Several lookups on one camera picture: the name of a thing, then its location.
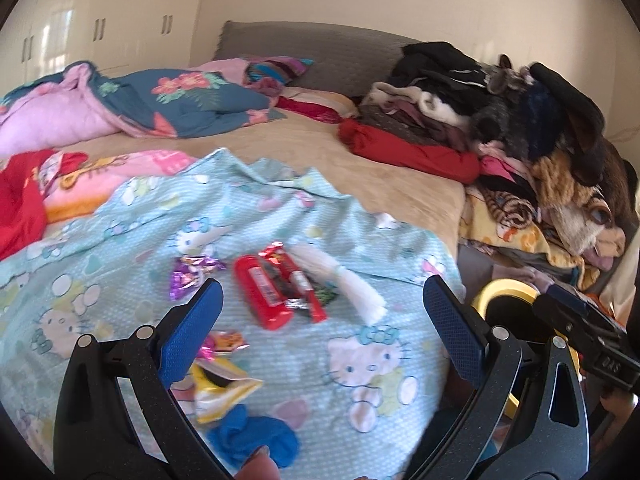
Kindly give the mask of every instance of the red snack stick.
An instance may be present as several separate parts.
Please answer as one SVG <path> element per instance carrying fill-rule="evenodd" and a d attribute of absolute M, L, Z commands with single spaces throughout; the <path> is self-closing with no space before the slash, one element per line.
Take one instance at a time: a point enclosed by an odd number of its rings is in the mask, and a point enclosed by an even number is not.
<path fill-rule="evenodd" d="M 320 323 L 327 319 L 326 312 L 316 298 L 313 287 L 306 278 L 305 273 L 291 259 L 287 251 L 282 247 L 282 242 L 274 242 L 269 247 L 258 253 L 273 265 L 280 275 L 296 289 L 298 294 L 308 303 L 311 321 Z"/>
<path fill-rule="evenodd" d="M 267 330 L 277 330 L 289 322 L 293 311 L 284 304 L 286 298 L 273 285 L 255 256 L 241 256 L 234 263 L 234 273 L 251 304 L 258 322 Z"/>

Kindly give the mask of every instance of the candy wrapper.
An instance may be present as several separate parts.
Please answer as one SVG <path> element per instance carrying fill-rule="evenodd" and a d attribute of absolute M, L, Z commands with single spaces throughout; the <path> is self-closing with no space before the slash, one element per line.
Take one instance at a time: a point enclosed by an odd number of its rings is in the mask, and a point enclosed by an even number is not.
<path fill-rule="evenodd" d="M 210 256 L 181 256 L 175 259 L 171 275 L 169 298 L 178 301 L 195 292 L 215 270 L 225 270 L 226 265 Z"/>
<path fill-rule="evenodd" d="M 316 298 L 311 283 L 305 273 L 300 270 L 293 259 L 287 254 L 282 242 L 272 242 L 268 247 L 258 252 L 258 256 L 269 262 L 280 276 L 293 288 L 295 298 L 289 298 L 286 307 L 294 310 L 308 310 L 311 321 L 318 323 L 327 319 L 322 304 Z"/>
<path fill-rule="evenodd" d="M 196 358 L 213 360 L 216 355 L 231 354 L 248 346 L 239 332 L 212 331 L 204 339 Z"/>
<path fill-rule="evenodd" d="M 195 385 L 193 400 L 200 424 L 220 420 L 229 410 L 262 386 L 225 358 L 215 361 L 196 360 L 191 365 L 191 376 Z"/>

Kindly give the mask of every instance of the yellow fabric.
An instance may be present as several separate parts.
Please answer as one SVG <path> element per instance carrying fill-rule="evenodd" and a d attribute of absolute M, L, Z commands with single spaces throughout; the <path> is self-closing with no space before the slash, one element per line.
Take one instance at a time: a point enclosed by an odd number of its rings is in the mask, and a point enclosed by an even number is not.
<path fill-rule="evenodd" d="M 460 218 L 460 237 L 494 247 L 516 249 L 525 253 L 545 254 L 554 267 L 578 267 L 578 289 L 585 290 L 598 279 L 600 271 L 585 266 L 581 256 L 571 256 L 563 248 L 546 241 L 540 228 L 532 224 L 526 229 L 505 227 L 491 216 L 486 202 L 476 186 L 466 187 L 466 202 Z"/>
<path fill-rule="evenodd" d="M 71 220 L 79 216 L 91 215 L 102 204 L 110 199 L 111 195 L 101 195 L 85 197 L 82 200 L 78 199 L 77 202 L 65 203 L 60 206 L 45 206 L 47 213 L 47 223 L 55 224 L 56 222 L 62 222 L 65 220 Z"/>

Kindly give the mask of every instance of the white wardrobe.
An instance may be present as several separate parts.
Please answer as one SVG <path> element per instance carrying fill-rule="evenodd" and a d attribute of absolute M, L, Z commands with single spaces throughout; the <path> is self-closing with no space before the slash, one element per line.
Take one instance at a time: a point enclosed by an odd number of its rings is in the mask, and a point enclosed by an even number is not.
<path fill-rule="evenodd" d="M 81 59 L 104 75 L 189 66 L 200 0 L 19 0 L 0 30 L 0 97 Z"/>

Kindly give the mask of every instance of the red garment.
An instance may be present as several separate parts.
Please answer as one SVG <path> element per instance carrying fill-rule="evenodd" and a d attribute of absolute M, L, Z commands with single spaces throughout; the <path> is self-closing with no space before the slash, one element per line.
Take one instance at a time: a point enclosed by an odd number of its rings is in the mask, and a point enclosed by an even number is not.
<path fill-rule="evenodd" d="M 340 114 L 333 108 L 329 108 L 328 106 L 323 106 L 316 103 L 303 103 L 280 96 L 278 98 L 276 108 L 288 110 L 289 112 L 295 112 L 297 114 L 309 117 L 310 119 L 320 121 L 321 123 L 338 124 L 342 122 L 342 117 L 340 117 Z"/>
<path fill-rule="evenodd" d="M 351 153 L 377 162 L 413 168 L 462 184 L 471 184 L 480 174 L 480 163 L 475 153 L 460 153 L 446 146 L 411 144 L 353 119 L 346 119 L 340 124 L 338 136 Z"/>
<path fill-rule="evenodd" d="M 75 171 L 87 160 L 85 153 L 65 153 L 45 180 L 40 167 L 53 154 L 40 150 L 14 155 L 0 171 L 0 260 L 40 240 L 47 226 L 44 188 L 56 174 Z"/>

